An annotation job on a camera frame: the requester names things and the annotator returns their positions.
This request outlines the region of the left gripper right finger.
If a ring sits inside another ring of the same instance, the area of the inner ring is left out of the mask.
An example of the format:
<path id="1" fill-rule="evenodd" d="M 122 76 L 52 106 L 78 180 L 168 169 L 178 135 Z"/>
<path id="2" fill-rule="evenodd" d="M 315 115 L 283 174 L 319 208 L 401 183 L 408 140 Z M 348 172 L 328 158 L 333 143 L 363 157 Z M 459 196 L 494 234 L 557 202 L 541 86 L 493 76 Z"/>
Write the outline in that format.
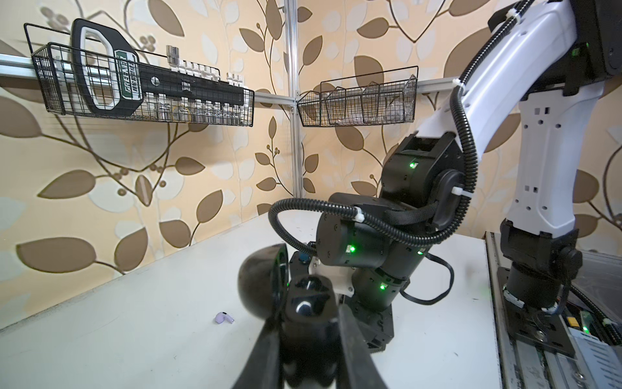
<path id="1" fill-rule="evenodd" d="M 357 321 L 346 305 L 339 306 L 341 356 L 338 388 L 387 388 L 364 341 Z"/>

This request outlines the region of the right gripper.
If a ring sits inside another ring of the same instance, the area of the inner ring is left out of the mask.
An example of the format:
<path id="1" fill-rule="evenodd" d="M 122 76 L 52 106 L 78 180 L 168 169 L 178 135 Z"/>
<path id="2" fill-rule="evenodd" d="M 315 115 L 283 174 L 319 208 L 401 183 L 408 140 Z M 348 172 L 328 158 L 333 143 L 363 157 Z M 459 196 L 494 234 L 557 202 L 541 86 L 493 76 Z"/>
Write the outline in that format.
<path id="1" fill-rule="evenodd" d="M 309 274 L 328 278 L 338 304 L 345 304 L 351 309 L 369 351 L 380 353 L 386 350 L 395 336 L 392 309 L 389 307 L 381 312 L 373 312 L 363 306 L 351 282 L 356 271 L 354 268 L 326 266 L 316 257 L 295 251 L 289 260 L 289 270 L 291 277 Z"/>

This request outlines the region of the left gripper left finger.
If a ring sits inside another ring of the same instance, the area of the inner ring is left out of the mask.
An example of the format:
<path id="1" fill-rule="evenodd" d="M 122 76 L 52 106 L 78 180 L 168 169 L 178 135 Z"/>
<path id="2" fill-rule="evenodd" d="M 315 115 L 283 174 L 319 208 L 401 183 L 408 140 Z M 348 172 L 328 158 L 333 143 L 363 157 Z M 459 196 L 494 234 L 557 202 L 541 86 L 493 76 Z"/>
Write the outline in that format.
<path id="1" fill-rule="evenodd" d="M 280 326 L 267 319 L 233 388 L 283 388 Z"/>

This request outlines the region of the black round earbud case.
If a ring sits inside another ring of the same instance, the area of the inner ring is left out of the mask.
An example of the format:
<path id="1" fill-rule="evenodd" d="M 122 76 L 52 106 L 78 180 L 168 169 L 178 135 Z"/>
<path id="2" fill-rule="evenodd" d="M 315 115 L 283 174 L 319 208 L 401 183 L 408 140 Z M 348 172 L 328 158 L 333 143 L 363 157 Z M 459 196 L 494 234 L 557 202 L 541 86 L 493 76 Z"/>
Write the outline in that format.
<path id="1" fill-rule="evenodd" d="M 238 293 L 253 316 L 280 326 L 283 387 L 328 388 L 338 370 L 338 308 L 325 277 L 291 277 L 284 244 L 260 249 L 238 272 Z"/>

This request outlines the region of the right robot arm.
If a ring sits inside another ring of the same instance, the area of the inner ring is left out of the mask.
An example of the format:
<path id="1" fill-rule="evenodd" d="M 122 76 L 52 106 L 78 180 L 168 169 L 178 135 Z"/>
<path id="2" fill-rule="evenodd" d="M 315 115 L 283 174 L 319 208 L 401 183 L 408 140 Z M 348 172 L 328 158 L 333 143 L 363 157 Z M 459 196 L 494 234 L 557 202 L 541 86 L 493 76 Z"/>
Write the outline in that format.
<path id="1" fill-rule="evenodd" d="M 303 92 L 359 84 L 456 78 L 489 39 L 504 1 L 302 1 L 298 76 Z M 310 198 L 375 195 L 382 164 L 415 123 L 302 131 L 302 185 Z M 497 231 L 510 210 L 522 128 L 511 113 L 482 149 L 476 195 L 460 233 Z M 621 253 L 621 78 L 608 79 L 582 146 L 573 212 L 583 251 Z"/>

